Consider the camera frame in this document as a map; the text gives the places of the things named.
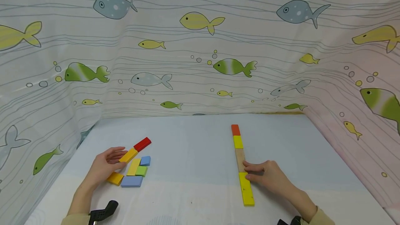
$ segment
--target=left hand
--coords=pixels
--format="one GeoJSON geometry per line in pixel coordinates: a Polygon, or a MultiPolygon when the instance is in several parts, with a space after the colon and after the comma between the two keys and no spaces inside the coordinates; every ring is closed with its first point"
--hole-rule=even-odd
{"type": "Polygon", "coordinates": [[[101,154],[98,154],[95,157],[83,183],[96,188],[115,170],[124,168],[126,166],[126,162],[119,162],[119,159],[121,159],[121,157],[127,153],[126,150],[123,150],[124,148],[125,147],[113,147],[107,149],[101,154]]]}

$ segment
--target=sleeve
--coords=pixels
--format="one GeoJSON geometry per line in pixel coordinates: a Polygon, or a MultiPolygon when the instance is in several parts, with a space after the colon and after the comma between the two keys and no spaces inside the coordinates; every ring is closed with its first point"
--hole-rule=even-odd
{"type": "Polygon", "coordinates": [[[329,218],[322,209],[317,206],[317,212],[314,217],[311,219],[310,223],[307,223],[305,220],[300,220],[301,225],[335,225],[335,223],[329,218]]]}
{"type": "Polygon", "coordinates": [[[90,215],[88,214],[73,214],[65,217],[61,225],[88,225],[90,220],[90,215]]]}

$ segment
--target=hand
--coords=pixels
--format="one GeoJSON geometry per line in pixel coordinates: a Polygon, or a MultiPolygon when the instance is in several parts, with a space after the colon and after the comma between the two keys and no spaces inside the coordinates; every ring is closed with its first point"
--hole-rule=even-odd
{"type": "Polygon", "coordinates": [[[246,179],[265,186],[272,193],[288,199],[297,191],[297,188],[290,182],[275,161],[266,161],[262,164],[250,164],[243,161],[243,165],[248,172],[263,172],[263,175],[248,174],[246,179]]]}
{"type": "Polygon", "coordinates": [[[123,150],[124,148],[125,147],[113,147],[98,154],[82,183],[96,188],[115,170],[124,168],[126,162],[119,162],[119,159],[127,153],[126,150],[123,150]]]}

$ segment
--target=red block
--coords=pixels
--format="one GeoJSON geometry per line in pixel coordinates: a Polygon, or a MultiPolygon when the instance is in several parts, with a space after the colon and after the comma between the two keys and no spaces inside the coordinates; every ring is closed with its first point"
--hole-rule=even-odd
{"type": "Polygon", "coordinates": [[[149,138],[145,138],[139,143],[137,143],[135,146],[133,146],[138,152],[140,152],[142,149],[146,148],[149,144],[151,144],[151,141],[149,138]]]}
{"type": "Polygon", "coordinates": [[[232,124],[232,135],[240,135],[239,125],[232,124]]]}

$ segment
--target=yellow fish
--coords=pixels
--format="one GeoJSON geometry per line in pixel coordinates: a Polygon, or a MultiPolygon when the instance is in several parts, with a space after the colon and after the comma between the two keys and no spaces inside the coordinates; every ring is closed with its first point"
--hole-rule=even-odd
{"type": "Polygon", "coordinates": [[[201,30],[207,27],[208,32],[211,35],[214,35],[214,26],[222,24],[224,20],[224,17],[217,17],[209,22],[208,19],[200,12],[192,11],[184,15],[179,22],[181,22],[181,24],[189,30],[201,30]]]}
{"type": "Polygon", "coordinates": [[[359,36],[355,36],[352,40],[355,44],[389,41],[386,46],[386,53],[389,53],[400,42],[400,36],[397,36],[396,30],[392,26],[382,25],[359,36]]]}
{"type": "Polygon", "coordinates": [[[220,96],[222,96],[222,97],[228,96],[228,95],[229,95],[229,96],[232,96],[232,93],[231,93],[231,92],[228,93],[227,91],[218,91],[217,94],[220,95],[220,96]]]}
{"type": "Polygon", "coordinates": [[[318,64],[319,59],[314,59],[314,57],[307,53],[299,59],[301,62],[305,62],[306,64],[318,64]]]}
{"type": "Polygon", "coordinates": [[[362,134],[360,132],[356,131],[356,128],[354,128],[354,125],[351,122],[343,122],[344,126],[346,127],[346,129],[352,133],[352,134],[356,134],[357,136],[357,140],[360,139],[360,136],[362,136],[362,134]]]}
{"type": "Polygon", "coordinates": [[[138,46],[145,48],[145,49],[155,49],[159,48],[160,46],[165,49],[164,42],[157,42],[154,40],[144,40],[138,44],[138,46]]]}
{"type": "Polygon", "coordinates": [[[98,99],[96,101],[94,101],[92,99],[85,99],[82,101],[82,104],[85,104],[87,106],[92,106],[93,104],[96,104],[96,103],[102,103],[102,102],[100,102],[100,99],[98,99]]]}
{"type": "Polygon", "coordinates": [[[33,46],[42,47],[39,40],[34,37],[41,29],[42,22],[40,21],[29,24],[25,32],[0,25],[0,51],[11,49],[21,43],[22,40],[25,40],[33,46]]]}

